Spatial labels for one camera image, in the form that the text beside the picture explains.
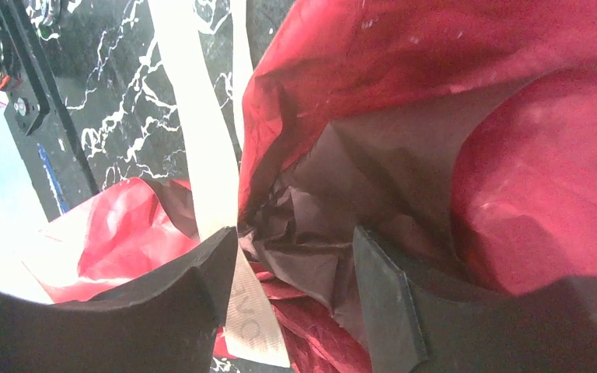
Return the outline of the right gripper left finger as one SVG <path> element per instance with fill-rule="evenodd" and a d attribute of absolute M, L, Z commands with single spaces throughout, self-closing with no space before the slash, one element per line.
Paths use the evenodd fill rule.
<path fill-rule="evenodd" d="M 228 227 L 85 302 L 44 305 L 0 292 L 0 372 L 206 372 L 236 255 Z"/>

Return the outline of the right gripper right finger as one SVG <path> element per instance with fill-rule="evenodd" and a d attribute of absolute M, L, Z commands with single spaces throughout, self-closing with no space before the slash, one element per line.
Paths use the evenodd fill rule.
<path fill-rule="evenodd" d="M 503 296 L 366 228 L 353 253 L 375 372 L 597 372 L 597 277 Z"/>

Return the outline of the cream ribbon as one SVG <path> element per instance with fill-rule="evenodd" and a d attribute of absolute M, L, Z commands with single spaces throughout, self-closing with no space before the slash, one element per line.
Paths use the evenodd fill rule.
<path fill-rule="evenodd" d="M 227 2 L 210 19 L 196 1 L 60 2 L 43 48 L 97 194 L 48 220 L 5 118 L 0 140 L 0 292 L 44 305 L 88 301 L 236 230 L 243 132 L 223 115 L 240 82 L 212 79 L 201 46 L 230 25 Z M 218 333 L 256 371 L 288 370 L 238 242 Z"/>

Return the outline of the red flower bouquet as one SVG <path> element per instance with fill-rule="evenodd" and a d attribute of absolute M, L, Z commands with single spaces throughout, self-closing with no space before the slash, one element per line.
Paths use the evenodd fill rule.
<path fill-rule="evenodd" d="M 375 372 L 357 227 L 503 296 L 597 277 L 597 1 L 298 1 L 243 116 L 239 242 L 297 372 Z"/>

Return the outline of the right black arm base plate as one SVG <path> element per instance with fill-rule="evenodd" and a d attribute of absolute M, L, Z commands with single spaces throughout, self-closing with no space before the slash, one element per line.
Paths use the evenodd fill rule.
<path fill-rule="evenodd" d="M 5 120 L 48 220 L 99 190 L 43 48 L 62 6 L 60 1 L 0 1 Z"/>

